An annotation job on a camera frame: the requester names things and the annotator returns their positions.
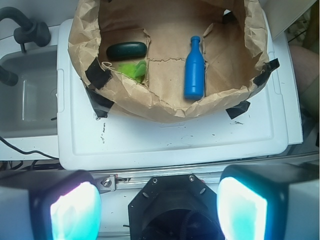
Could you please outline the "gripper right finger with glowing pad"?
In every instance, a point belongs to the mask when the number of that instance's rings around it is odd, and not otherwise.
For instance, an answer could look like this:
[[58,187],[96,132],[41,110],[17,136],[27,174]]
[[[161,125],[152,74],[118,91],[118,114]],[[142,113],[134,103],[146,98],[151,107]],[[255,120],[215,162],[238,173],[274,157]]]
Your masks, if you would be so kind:
[[319,165],[229,165],[220,177],[216,208],[228,240],[318,240]]

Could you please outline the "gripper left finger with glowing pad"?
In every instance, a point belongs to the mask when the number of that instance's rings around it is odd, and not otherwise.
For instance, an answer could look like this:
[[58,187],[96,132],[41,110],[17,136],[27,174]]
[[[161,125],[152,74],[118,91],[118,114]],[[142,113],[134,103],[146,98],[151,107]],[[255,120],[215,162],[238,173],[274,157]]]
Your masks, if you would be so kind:
[[0,173],[2,240],[96,240],[102,202],[85,170]]

